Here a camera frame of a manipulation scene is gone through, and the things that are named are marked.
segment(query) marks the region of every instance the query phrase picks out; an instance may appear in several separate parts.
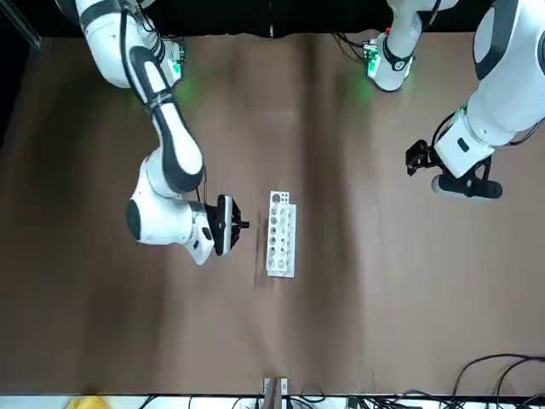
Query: green indicator light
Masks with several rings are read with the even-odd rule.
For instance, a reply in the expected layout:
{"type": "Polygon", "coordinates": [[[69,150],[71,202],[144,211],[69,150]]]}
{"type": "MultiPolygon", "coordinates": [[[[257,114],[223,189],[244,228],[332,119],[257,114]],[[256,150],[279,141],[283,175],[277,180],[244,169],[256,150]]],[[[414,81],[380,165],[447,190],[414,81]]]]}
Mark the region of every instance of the green indicator light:
{"type": "Polygon", "coordinates": [[[369,78],[374,78],[376,75],[376,71],[378,70],[378,66],[381,64],[381,57],[379,55],[375,55],[371,61],[369,61],[369,65],[367,66],[367,76],[369,78]]]}

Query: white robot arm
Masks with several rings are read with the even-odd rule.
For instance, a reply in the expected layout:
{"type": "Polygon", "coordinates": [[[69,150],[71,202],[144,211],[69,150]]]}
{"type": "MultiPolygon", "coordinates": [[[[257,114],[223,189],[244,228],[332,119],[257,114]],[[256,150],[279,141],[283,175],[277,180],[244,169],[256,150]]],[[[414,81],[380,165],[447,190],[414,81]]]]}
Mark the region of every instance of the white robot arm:
{"type": "Polygon", "coordinates": [[[545,2],[496,0],[475,33],[473,61],[479,87],[430,146],[418,141],[407,151],[407,171],[438,166],[436,192],[497,199],[502,186],[488,180],[491,154],[545,118],[545,2]]]}
{"type": "Polygon", "coordinates": [[[393,22],[389,32],[381,33],[372,40],[376,50],[367,66],[368,77],[376,86],[387,92],[401,87],[409,75],[423,26],[420,12],[431,11],[429,26],[441,10],[451,9],[458,0],[387,0],[393,12],[393,22]]]}
{"type": "Polygon", "coordinates": [[[184,245],[199,265],[214,247],[226,254],[240,229],[249,226],[234,200],[221,195],[217,206],[209,206],[182,197],[198,188],[204,163],[171,89],[181,77],[179,45],[164,41],[128,0],[76,0],[76,5],[100,73],[135,92],[159,137],[129,201],[130,232],[144,244],[184,245]]]}

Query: brown paper backdrop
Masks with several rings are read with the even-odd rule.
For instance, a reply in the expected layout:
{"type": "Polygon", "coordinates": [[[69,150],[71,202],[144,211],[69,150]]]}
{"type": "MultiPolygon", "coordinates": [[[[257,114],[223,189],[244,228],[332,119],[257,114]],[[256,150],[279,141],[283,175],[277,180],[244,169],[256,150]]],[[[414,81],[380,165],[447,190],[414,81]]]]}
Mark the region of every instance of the brown paper backdrop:
{"type": "MultiPolygon", "coordinates": [[[[189,41],[176,90],[208,196],[252,222],[194,266],[137,245],[124,210],[157,145],[128,90],[82,40],[29,63],[0,178],[0,391],[448,393],[469,360],[542,353],[545,139],[502,149],[504,197],[482,204],[409,178],[404,151],[473,92],[471,35],[425,35],[403,90],[378,92],[329,36],[189,41]],[[263,271],[269,191],[298,205],[296,278],[263,271]]],[[[506,361],[469,372],[486,394],[506,361]]],[[[505,392],[531,394],[538,364],[505,392]]]]}

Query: cable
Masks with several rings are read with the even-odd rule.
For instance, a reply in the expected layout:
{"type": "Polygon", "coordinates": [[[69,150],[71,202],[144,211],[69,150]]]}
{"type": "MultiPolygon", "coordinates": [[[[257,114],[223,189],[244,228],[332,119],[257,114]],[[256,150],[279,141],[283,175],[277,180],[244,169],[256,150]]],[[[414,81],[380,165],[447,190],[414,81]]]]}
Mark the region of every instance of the cable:
{"type": "Polygon", "coordinates": [[[121,10],[121,24],[119,25],[119,48],[121,52],[121,62],[123,64],[123,71],[125,72],[125,77],[129,82],[130,88],[135,92],[136,98],[142,105],[144,105],[144,100],[142,100],[141,95],[138,93],[138,89],[135,86],[133,78],[130,76],[129,72],[129,63],[127,62],[127,15],[129,11],[127,9],[121,10]]]}
{"type": "Polygon", "coordinates": [[[518,141],[515,141],[515,142],[509,142],[508,143],[508,146],[510,147],[517,147],[518,145],[522,145],[523,143],[525,143],[526,141],[528,141],[532,135],[534,135],[534,133],[536,132],[537,128],[539,128],[539,125],[541,125],[543,122],[543,119],[537,123],[534,124],[534,126],[532,126],[530,128],[530,130],[528,132],[526,132],[526,135],[524,135],[522,138],[520,138],[518,141]]]}
{"type": "Polygon", "coordinates": [[[433,5],[432,13],[429,16],[429,21],[427,22],[426,26],[422,28],[422,32],[426,31],[434,22],[435,17],[437,17],[437,13],[439,12],[439,7],[441,6],[442,0],[437,0],[435,4],[433,5]]]}
{"type": "Polygon", "coordinates": [[[149,395],[146,400],[144,400],[144,403],[138,408],[138,409],[144,409],[152,400],[156,399],[156,395],[149,395]]]}
{"type": "Polygon", "coordinates": [[[323,402],[323,401],[325,400],[325,395],[322,393],[322,397],[319,398],[318,400],[308,399],[308,398],[306,398],[305,396],[299,396],[299,398],[300,398],[301,400],[304,400],[306,403],[314,404],[314,403],[323,402]]]}
{"type": "Polygon", "coordinates": [[[449,122],[449,121],[452,119],[452,117],[454,117],[454,116],[456,115],[457,112],[458,112],[457,110],[454,111],[452,114],[450,114],[448,117],[446,117],[445,119],[443,119],[443,120],[441,121],[441,123],[439,124],[439,126],[437,127],[437,129],[435,130],[435,132],[433,132],[432,143],[430,144],[431,147],[433,147],[433,146],[435,145],[435,140],[436,140],[436,139],[437,139],[437,140],[441,139],[441,137],[438,138],[437,135],[438,135],[439,132],[443,129],[443,126],[445,126],[445,124],[446,124],[447,122],[449,122]]]}
{"type": "Polygon", "coordinates": [[[454,397],[456,396],[456,393],[458,392],[458,389],[460,387],[460,381],[462,380],[463,374],[469,369],[470,366],[473,366],[475,364],[478,364],[479,362],[483,362],[484,360],[494,360],[496,358],[519,358],[521,360],[526,359],[534,359],[538,360],[540,362],[545,362],[545,356],[539,356],[539,355],[523,355],[523,354],[493,354],[493,355],[486,355],[481,358],[478,358],[476,360],[472,360],[468,364],[466,364],[460,373],[458,374],[458,378],[456,379],[456,382],[454,384],[454,388],[452,390],[452,398],[454,400],[454,397]]]}
{"type": "Polygon", "coordinates": [[[529,356],[528,358],[524,358],[522,360],[518,360],[517,362],[511,364],[500,376],[497,385],[496,385],[496,407],[500,407],[500,396],[502,392],[502,385],[503,381],[505,380],[505,377],[517,366],[522,365],[526,362],[545,362],[545,358],[537,358],[533,356],[529,356]]]}
{"type": "Polygon", "coordinates": [[[345,34],[334,32],[331,34],[333,38],[335,39],[337,46],[339,49],[341,49],[342,54],[347,57],[350,61],[357,62],[357,63],[365,63],[364,56],[359,53],[359,51],[364,47],[363,44],[355,43],[354,41],[351,41],[347,38],[345,34]],[[344,48],[344,45],[348,46],[348,49],[353,54],[353,57],[351,57],[346,49],[344,48]]]}
{"type": "Polygon", "coordinates": [[[231,409],[235,409],[235,406],[242,400],[242,397],[235,400],[235,403],[232,404],[231,409]]]}
{"type": "Polygon", "coordinates": [[[537,395],[533,395],[531,398],[525,400],[524,402],[522,402],[522,405],[519,405],[519,406],[525,406],[525,405],[528,405],[530,402],[532,402],[533,400],[537,399],[537,398],[542,398],[545,396],[545,393],[541,392],[540,394],[537,394],[537,395]]]}
{"type": "Polygon", "coordinates": [[[288,401],[288,409],[293,407],[293,405],[291,404],[291,401],[297,402],[299,404],[299,406],[303,405],[304,407],[309,407],[310,409],[314,409],[314,407],[312,405],[309,405],[304,400],[297,399],[297,398],[292,398],[291,396],[286,396],[286,399],[288,401]]]}

